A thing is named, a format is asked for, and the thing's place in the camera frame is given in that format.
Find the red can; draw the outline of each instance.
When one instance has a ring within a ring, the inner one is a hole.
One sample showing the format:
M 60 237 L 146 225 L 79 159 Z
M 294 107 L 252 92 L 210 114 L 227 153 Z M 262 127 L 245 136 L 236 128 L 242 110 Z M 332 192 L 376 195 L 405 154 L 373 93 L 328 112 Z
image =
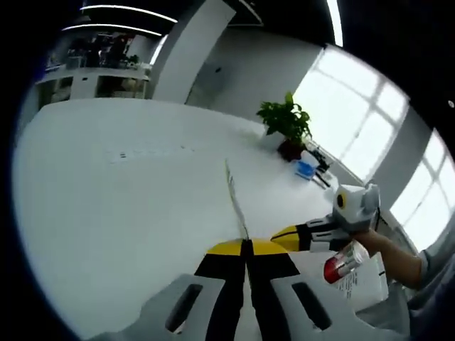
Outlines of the red can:
M 369 258 L 367 249 L 361 243 L 353 240 L 335 256 L 326 261 L 324 264 L 324 278 L 329 283 L 335 283 Z

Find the robotic arm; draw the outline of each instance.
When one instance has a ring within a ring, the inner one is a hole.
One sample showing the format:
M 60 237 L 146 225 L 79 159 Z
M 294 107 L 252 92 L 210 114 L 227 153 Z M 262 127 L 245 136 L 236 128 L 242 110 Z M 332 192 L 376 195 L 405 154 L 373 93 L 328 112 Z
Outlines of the robotic arm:
M 406 340 L 392 330 L 363 322 L 335 288 L 305 274 L 276 278 L 271 283 L 287 320 L 290 341 Z M 225 282 L 216 278 L 182 275 L 150 298 L 132 325 L 90 340 L 218 341 L 206 333 L 223 285 Z M 185 319 L 180 332 L 175 328 L 179 319 Z
M 286 227 L 271 240 L 288 251 L 339 251 L 350 242 L 351 233 L 366 231 L 378 223 L 379 206 L 376 184 L 340 185 L 333 196 L 331 214 Z

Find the paper cup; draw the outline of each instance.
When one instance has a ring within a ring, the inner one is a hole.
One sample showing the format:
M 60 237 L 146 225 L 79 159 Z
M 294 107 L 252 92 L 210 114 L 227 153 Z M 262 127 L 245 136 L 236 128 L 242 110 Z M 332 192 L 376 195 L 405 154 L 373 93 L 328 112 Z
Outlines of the paper cup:
M 319 161 L 308 151 L 303 151 L 301 154 L 301 160 L 296 162 L 296 174 L 302 178 L 310 180 L 316 173 L 318 166 Z

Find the potted plant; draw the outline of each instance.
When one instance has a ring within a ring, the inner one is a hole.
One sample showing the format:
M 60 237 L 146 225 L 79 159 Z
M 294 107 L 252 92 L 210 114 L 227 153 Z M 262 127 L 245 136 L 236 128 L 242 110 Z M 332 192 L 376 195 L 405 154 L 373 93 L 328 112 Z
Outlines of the potted plant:
M 278 147 L 282 158 L 287 161 L 299 160 L 305 149 L 302 137 L 311 137 L 310 116 L 300 105 L 294 103 L 292 93 L 286 93 L 283 104 L 263 102 L 257 115 L 262 118 L 267 128 L 266 136 L 276 132 L 283 134 L 284 141 Z

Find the ceiling light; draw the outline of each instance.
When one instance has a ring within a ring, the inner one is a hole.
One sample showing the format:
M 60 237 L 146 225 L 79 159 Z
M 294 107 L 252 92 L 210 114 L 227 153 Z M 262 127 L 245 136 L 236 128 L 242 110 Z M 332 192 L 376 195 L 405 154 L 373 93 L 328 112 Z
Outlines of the ceiling light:
M 92 5 L 92 6 L 84 6 L 84 7 L 81 7 L 81 11 L 85 10 L 85 9 L 127 9 L 127 10 L 130 10 L 130 11 L 136 11 L 136 12 L 142 12 L 142 13 L 145 13 L 145 14 L 150 14 L 152 16 L 158 16 L 159 18 L 163 18 L 163 19 L 166 19 L 166 20 L 169 20 L 169 21 L 172 21 L 173 23 L 176 23 L 177 20 L 176 19 L 172 19 L 172 18 L 169 18 L 168 16 L 164 16 L 162 14 L 159 14 L 159 13 L 155 13 L 155 12 L 152 12 L 152 11 L 147 11 L 145 9 L 137 9 L 136 7 L 129 7 L 129 6 L 120 6 L 120 5 Z
M 161 49 L 163 48 L 164 42 L 166 41 L 167 38 L 168 38 L 168 35 L 166 34 L 166 35 L 165 35 L 163 38 L 161 38 L 161 40 L 159 41 L 158 46 L 156 47 L 154 54 L 151 56 L 150 65 L 155 64 L 156 59 L 158 58 L 158 55 L 159 55 L 159 53 L 161 52 Z
M 247 4 L 245 0 L 239 0 L 239 2 L 243 4 L 243 6 L 245 6 L 248 11 L 250 11 L 250 13 L 259 21 L 261 25 L 263 25 L 261 17 L 257 15 L 255 10 L 249 4 Z
M 335 36 L 335 44 L 343 47 L 343 32 L 341 31 L 340 11 L 338 10 L 337 0 L 327 0 L 328 10 L 332 18 L 333 35 Z
M 155 36 L 161 37 L 161 33 L 157 32 L 152 32 L 148 30 L 144 30 L 143 28 L 137 28 L 137 27 L 131 27 L 131 26 L 124 26 L 124 25 L 115 25 L 113 23 L 84 23 L 82 25 L 74 25 L 74 26 L 68 26 L 62 29 L 62 31 L 66 30 L 72 30 L 74 28 L 82 28 L 82 27 L 115 27 L 115 28 L 125 28 L 127 30 L 133 30 L 133 31 L 138 31 L 138 32 L 144 32 L 148 34 L 153 34 Z

